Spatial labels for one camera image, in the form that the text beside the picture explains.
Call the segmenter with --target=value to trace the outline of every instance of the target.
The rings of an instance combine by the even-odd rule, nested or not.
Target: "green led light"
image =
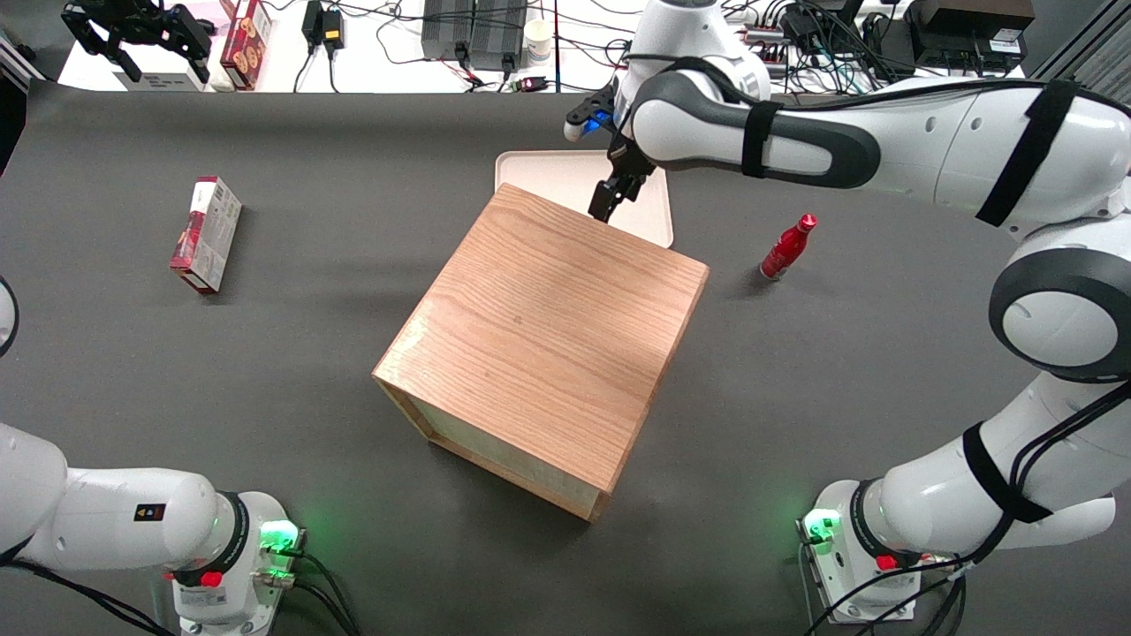
[[[809,539],[813,543],[824,543],[832,539],[832,533],[840,525],[840,514],[836,510],[817,508],[805,515],[802,525],[809,531]]]
[[[286,550],[299,544],[299,526],[282,519],[267,522],[259,526],[259,547],[273,550]]]

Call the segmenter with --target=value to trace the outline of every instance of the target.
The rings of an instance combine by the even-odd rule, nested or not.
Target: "white table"
[[[215,0],[181,0],[189,7],[200,2],[215,5]],[[542,0],[546,9],[553,8],[553,0]],[[576,87],[596,89],[604,86],[613,74],[613,69],[607,66],[603,51],[581,50],[578,45],[567,42],[576,41],[596,46],[619,38],[632,38],[639,14],[647,0],[558,0],[558,9],[561,14],[559,18],[561,41],[561,81]],[[729,0],[729,5],[743,5],[736,0]],[[770,0],[760,0],[752,7],[752,11],[758,15],[765,12],[770,6]],[[904,0],[896,9],[897,19],[903,15],[909,0]],[[257,92],[290,93],[294,88],[295,77],[307,60],[307,43],[300,32],[303,14],[305,10],[304,0],[295,0],[286,3],[286,0],[273,0],[271,5],[282,10],[269,9],[273,18],[273,29],[268,43],[267,59],[260,71],[259,86]],[[386,6],[383,0],[349,0],[347,5],[366,9],[377,9]],[[420,16],[423,0],[404,0],[402,2],[403,16]],[[344,8],[347,14],[360,14],[355,8]],[[861,11],[860,20],[863,20],[871,11],[889,15],[890,7],[883,6],[879,0],[865,0]],[[541,17],[542,12],[537,7],[532,7],[527,12],[528,19]],[[552,12],[545,12],[546,19],[553,20]],[[589,23],[598,23],[605,26],[594,26],[581,24],[572,18]],[[731,22],[735,24],[735,29],[741,27],[743,19],[754,19],[753,12],[735,15]],[[423,57],[420,44],[421,22],[391,22],[388,15],[369,14],[363,16],[345,16],[345,40],[346,48],[338,51],[335,58],[335,85],[342,93],[459,93],[466,91],[469,85],[460,78],[454,68],[455,63],[446,65],[439,61],[413,62],[407,65],[390,63],[377,38],[377,31],[386,23],[388,26],[381,28],[381,42],[388,50],[388,55],[394,60],[413,60]],[[224,76],[218,63],[223,43],[213,45],[213,55],[209,68],[214,76]],[[153,46],[144,48],[145,55],[166,55],[176,58],[171,52]],[[618,59],[619,51],[613,51],[611,57]],[[59,83],[78,88],[90,91],[126,91],[122,83],[113,75],[114,66],[103,57],[88,55],[76,44],[67,60],[67,65],[59,76]],[[476,75],[486,83],[499,83],[502,74],[498,71],[482,71]],[[931,71],[920,70],[917,75],[930,76]],[[511,79],[528,76],[545,76],[554,79],[554,57],[544,66],[527,66],[520,68]],[[828,74],[820,71],[804,71],[801,79],[805,87],[818,91],[823,81],[824,86],[831,86],[832,81]],[[498,85],[480,91],[494,91]],[[575,88],[562,87],[563,92],[572,92]],[[302,74],[300,79],[301,93],[329,93],[331,92],[329,81],[329,66],[326,51],[319,49],[316,58],[309,68]],[[775,92],[783,92],[780,86],[775,87]]]

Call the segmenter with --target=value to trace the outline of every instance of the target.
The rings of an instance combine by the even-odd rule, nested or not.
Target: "dark gray table mat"
[[[495,156],[576,147],[560,132],[575,104],[38,86],[0,179],[0,272],[24,312],[0,416],[74,466],[275,495],[369,634],[801,634],[792,519],[1035,376],[985,319],[1013,243],[897,198],[670,174],[674,249],[713,273],[589,527],[428,445],[369,377],[490,197]],[[167,260],[211,173],[248,209],[223,293],[201,299]],[[809,251],[752,289],[803,212],[821,220]],[[1125,633],[1129,539],[1120,515],[1082,543],[995,555],[961,633]],[[146,609],[156,590],[170,618],[153,573],[75,577]],[[68,591],[0,582],[5,635],[130,633]],[[284,608],[279,636],[336,629],[299,593]]]

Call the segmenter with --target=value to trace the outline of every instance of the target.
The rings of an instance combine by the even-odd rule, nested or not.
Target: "cardboard box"
[[[373,378],[430,441],[593,522],[707,274],[504,183]]]
[[[253,91],[267,57],[267,40],[271,20],[267,7],[259,0],[242,0],[235,10],[232,32],[227,35],[219,63],[227,71],[236,91]]]
[[[202,294],[219,291],[243,206],[219,177],[201,177],[192,189],[189,222],[169,267]]]

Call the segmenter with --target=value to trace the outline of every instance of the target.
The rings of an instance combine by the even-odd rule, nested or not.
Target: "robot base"
[[[266,635],[283,590],[254,579],[257,573],[290,573],[294,559],[268,553],[260,544],[266,522],[287,519],[283,506],[262,492],[241,492],[248,507],[248,542],[219,587],[184,587],[173,582],[182,636]]]
[[[821,600],[828,608],[848,592],[882,574],[872,558],[861,545],[848,516],[848,502],[858,481],[832,483],[817,498],[813,510],[800,522],[802,540],[812,541],[810,527],[817,525],[824,539],[820,543],[809,543],[810,570],[813,574]],[[852,600],[841,603],[829,617],[832,622],[865,622],[896,607],[920,590],[920,573],[886,578],[858,592]],[[915,618],[915,601],[904,605],[884,620],[912,620]]]

